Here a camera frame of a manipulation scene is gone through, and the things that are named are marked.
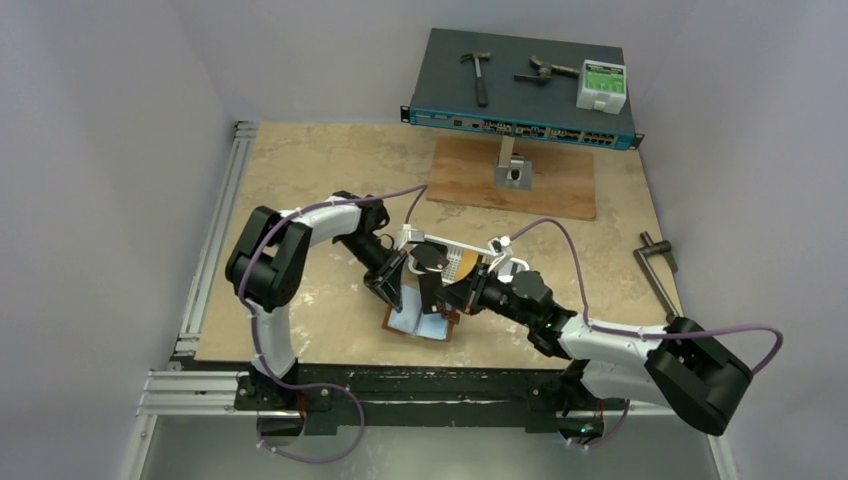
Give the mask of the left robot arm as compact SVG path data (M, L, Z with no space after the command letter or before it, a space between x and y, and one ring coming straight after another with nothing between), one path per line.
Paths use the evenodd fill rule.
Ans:
M259 395L284 409L306 385L287 375L297 364L290 338L289 304L302 283L310 249L342 244L365 267L364 285L399 312L403 307L401 268L405 251L387 248L377 236L390 216L381 196L339 191L326 200L293 210L253 210L225 268L246 308L254 350L252 364L265 375Z

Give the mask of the white plastic basket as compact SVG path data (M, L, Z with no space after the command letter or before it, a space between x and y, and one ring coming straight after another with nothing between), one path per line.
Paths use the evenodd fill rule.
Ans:
M491 262L488 245L485 248L481 248L429 234L425 234L425 237L426 241L424 243L436 247L449 261L449 265L441 272L443 285L458 281L456 279L456 270L465 250L476 251L484 255L485 259L480 262L482 264L489 265ZM497 271L497 275L502 282L509 282L515 274L528 271L529 269L530 266L525 260L513 257L509 263L504 264Z

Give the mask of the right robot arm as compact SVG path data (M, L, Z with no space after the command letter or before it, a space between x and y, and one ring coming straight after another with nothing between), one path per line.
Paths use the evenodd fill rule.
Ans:
M524 326L547 357L584 362L561 381L564 399L576 407L596 398L635 400L721 436L753 380L752 370L693 320L655 327L593 320L559 305L537 271L504 282L477 267L436 296L466 315L489 310Z

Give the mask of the brown leather card holder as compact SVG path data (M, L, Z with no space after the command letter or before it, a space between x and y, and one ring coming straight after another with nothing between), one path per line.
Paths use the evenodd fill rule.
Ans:
M446 316L441 313L426 313L421 304L419 290L408 285L402 286L401 299L400 312L391 306L387 308L382 322L384 330L432 341L451 340L454 328L461 320L458 312L451 310Z

